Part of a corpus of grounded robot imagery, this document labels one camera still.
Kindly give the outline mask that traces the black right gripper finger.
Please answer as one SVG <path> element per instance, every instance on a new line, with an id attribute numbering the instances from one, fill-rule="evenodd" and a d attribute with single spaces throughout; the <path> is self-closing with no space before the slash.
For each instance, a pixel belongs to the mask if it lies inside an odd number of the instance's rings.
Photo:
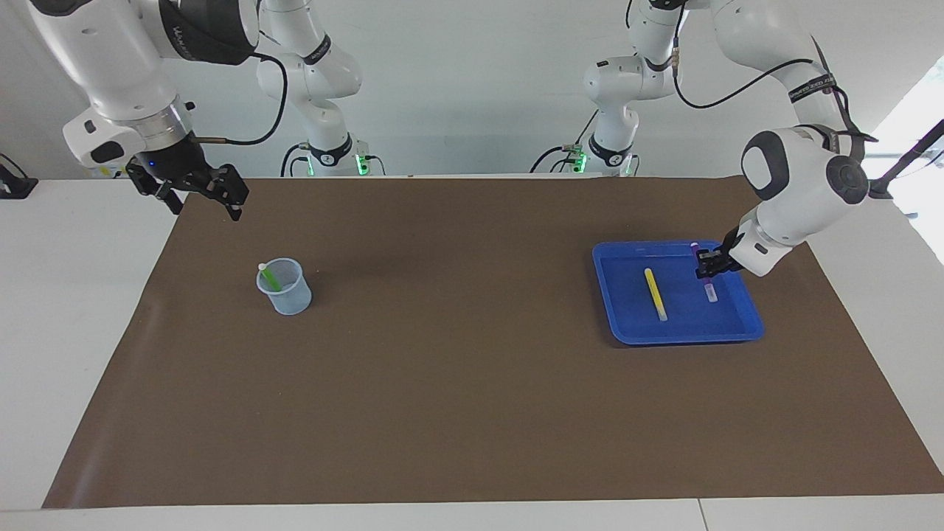
<path id="1" fill-rule="evenodd" d="M 180 201 L 170 182 L 155 179 L 142 166 L 125 166 L 125 172 L 140 195 L 155 196 L 173 215 L 180 214 L 183 202 Z"/>
<path id="2" fill-rule="evenodd" d="M 249 186 L 232 164 L 195 170 L 188 175 L 188 186 L 190 192 L 221 204 L 234 222 L 240 220 L 250 193 Z"/>

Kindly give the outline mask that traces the purple marker pen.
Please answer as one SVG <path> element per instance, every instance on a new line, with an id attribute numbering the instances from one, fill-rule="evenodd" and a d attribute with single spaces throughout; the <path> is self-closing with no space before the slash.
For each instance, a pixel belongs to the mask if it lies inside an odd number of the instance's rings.
<path id="1" fill-rule="evenodd" d="M 712 278 L 704 274 L 704 265 L 702 265 L 701 262 L 701 246 L 698 245 L 697 242 L 692 242 L 689 248 L 691 249 L 693 258 L 695 260 L 695 276 L 704 284 L 704 291 L 708 302 L 718 302 L 718 295 L 717 292 L 715 292 L 715 286 L 714 283 L 712 283 Z"/>

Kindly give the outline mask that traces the yellow marker pen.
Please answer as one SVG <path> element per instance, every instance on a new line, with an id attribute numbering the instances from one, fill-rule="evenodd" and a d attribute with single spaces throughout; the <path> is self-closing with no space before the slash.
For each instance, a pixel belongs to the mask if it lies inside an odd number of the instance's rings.
<path id="1" fill-rule="evenodd" d="M 667 309 L 665 309 L 663 296 L 661 295 L 660 289 L 657 285 L 654 272 L 651 268 L 645 268 L 644 275 L 645 275 L 646 283 L 648 286 L 648 292 L 650 292 L 650 297 L 652 299 L 652 303 L 656 310 L 658 319 L 660 320 L 660 322 L 667 322 L 668 320 Z"/>

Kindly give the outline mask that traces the blue plastic tray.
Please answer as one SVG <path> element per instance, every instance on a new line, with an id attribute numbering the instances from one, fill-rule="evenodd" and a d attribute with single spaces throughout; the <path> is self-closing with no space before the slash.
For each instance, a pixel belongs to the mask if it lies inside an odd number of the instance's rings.
<path id="1" fill-rule="evenodd" d="M 712 279 L 708 302 L 689 240 L 604 242 L 592 249 L 611 335 L 624 345 L 711 345 L 761 339 L 764 323 L 739 272 Z M 660 322 L 644 269 L 651 268 L 667 309 Z"/>

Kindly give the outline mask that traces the translucent plastic cup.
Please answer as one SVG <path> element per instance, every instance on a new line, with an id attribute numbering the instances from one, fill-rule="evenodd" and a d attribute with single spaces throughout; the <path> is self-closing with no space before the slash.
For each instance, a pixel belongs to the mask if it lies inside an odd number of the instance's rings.
<path id="1" fill-rule="evenodd" d="M 267 262 L 268 269 L 280 282 L 279 293 L 266 289 L 267 285 L 257 272 L 257 289 L 272 303 L 274 310 L 283 316 L 294 316 L 306 310 L 313 300 L 309 283 L 305 279 L 302 265 L 296 260 L 280 257 Z"/>

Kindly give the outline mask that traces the black table clamp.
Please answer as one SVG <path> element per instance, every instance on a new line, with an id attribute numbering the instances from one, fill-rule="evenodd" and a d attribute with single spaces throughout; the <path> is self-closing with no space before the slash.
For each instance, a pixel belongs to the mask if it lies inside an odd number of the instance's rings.
<path id="1" fill-rule="evenodd" d="M 38 185 L 17 162 L 0 152 L 0 201 L 20 201 Z"/>

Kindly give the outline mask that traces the black angled stand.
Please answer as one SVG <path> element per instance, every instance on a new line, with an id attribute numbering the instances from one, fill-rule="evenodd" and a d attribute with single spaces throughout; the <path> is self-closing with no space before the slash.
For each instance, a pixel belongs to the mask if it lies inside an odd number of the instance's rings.
<path id="1" fill-rule="evenodd" d="M 894 179 L 900 178 L 904 170 L 913 164 L 913 162 L 923 157 L 926 152 L 930 151 L 930 149 L 934 147 L 935 142 L 940 141 L 942 137 L 944 137 L 944 119 L 938 121 L 920 140 L 917 140 L 913 147 L 904 152 L 899 160 L 884 172 L 882 177 L 871 179 L 869 196 L 874 199 L 880 199 L 880 201 L 890 201 L 890 199 L 893 199 L 893 196 L 888 191 L 891 182 L 894 181 Z"/>

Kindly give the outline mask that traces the brown table mat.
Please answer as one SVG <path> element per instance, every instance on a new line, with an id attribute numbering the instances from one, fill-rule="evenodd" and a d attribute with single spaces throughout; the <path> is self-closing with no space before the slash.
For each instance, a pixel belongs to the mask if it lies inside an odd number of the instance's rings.
<path id="1" fill-rule="evenodd" d="M 741 178 L 249 187 L 187 199 L 44 507 L 944 492 L 807 248 L 746 279 L 759 341 L 611 336 L 594 246 L 719 237 Z"/>

